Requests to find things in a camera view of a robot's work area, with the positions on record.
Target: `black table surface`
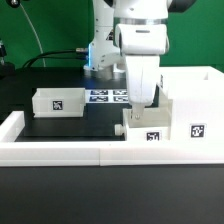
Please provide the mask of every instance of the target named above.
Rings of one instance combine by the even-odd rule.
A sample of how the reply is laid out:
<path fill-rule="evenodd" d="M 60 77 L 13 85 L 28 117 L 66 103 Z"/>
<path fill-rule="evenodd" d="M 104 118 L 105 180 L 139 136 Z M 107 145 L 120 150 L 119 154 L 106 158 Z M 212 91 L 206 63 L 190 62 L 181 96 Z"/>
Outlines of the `black table surface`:
<path fill-rule="evenodd" d="M 27 129 L 21 141 L 41 137 L 35 137 L 41 124 L 33 123 L 31 116 L 33 89 L 61 87 L 62 80 L 66 87 L 83 84 L 83 87 L 111 89 L 110 82 L 102 84 L 95 79 L 84 84 L 77 72 L 77 69 L 18 70 L 16 77 L 0 80 L 1 117 L 14 109 L 25 110 Z M 115 88 L 125 88 L 125 82 L 112 82 Z M 115 112 L 109 106 L 88 108 L 92 112 L 98 109 Z M 121 119 L 120 114 L 116 116 L 115 122 Z M 44 135 L 55 138 L 50 131 Z M 100 135 L 89 137 L 95 139 Z M 65 135 L 60 133 L 56 137 L 62 139 Z M 71 139 L 82 137 L 80 132 L 67 135 Z M 104 137 L 113 137 L 110 128 Z M 26 223 L 223 224 L 224 165 L 1 167 L 0 224 Z"/>

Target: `white plastic panel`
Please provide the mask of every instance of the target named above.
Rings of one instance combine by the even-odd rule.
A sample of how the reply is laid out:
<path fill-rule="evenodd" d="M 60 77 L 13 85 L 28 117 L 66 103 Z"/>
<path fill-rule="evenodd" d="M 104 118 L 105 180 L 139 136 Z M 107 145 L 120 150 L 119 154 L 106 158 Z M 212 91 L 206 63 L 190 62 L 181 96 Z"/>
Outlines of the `white plastic panel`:
<path fill-rule="evenodd" d="M 0 126 L 0 142 L 14 142 L 24 127 L 24 113 L 12 112 Z"/>

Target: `white platform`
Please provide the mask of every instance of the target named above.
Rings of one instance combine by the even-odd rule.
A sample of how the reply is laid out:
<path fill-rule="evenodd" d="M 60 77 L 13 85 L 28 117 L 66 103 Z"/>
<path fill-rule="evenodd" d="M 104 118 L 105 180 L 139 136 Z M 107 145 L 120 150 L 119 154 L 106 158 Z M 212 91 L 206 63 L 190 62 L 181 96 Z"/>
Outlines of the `white platform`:
<path fill-rule="evenodd" d="M 205 77 L 205 80 L 211 77 L 212 80 L 217 79 L 222 82 L 221 79 L 223 79 L 221 72 L 210 67 L 162 68 L 163 82 L 166 79 L 166 74 L 168 76 L 168 74 L 174 74 L 175 72 L 176 74 L 184 72 L 190 74 L 190 76 L 192 72 L 200 73 L 201 77 Z M 204 141 L 172 139 L 124 142 L 14 142 L 23 127 L 24 114 L 18 111 L 13 112 L 0 126 L 0 166 L 224 163 L 224 138 L 221 138 L 221 134 L 219 139 L 205 139 Z"/>

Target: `white box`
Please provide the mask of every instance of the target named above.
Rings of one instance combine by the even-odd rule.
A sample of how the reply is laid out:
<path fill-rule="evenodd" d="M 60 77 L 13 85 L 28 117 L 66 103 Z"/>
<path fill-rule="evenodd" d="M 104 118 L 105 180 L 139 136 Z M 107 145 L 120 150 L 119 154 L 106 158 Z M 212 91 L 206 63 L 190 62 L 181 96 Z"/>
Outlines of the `white box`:
<path fill-rule="evenodd" d="M 32 98 L 34 117 L 82 117 L 84 88 L 37 89 Z"/>

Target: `white container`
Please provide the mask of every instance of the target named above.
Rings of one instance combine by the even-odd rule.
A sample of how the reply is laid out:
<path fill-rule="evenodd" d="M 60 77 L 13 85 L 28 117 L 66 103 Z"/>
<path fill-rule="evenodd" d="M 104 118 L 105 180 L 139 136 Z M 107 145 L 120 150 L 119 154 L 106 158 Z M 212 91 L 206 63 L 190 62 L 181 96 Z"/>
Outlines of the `white container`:
<path fill-rule="evenodd" d="M 85 106 L 84 88 L 37 89 L 32 98 L 35 118 L 82 117 Z"/>
<path fill-rule="evenodd" d="M 221 141 L 224 74 L 212 67 L 160 68 L 159 108 L 145 109 L 142 121 L 123 111 L 117 135 L 127 141 Z"/>

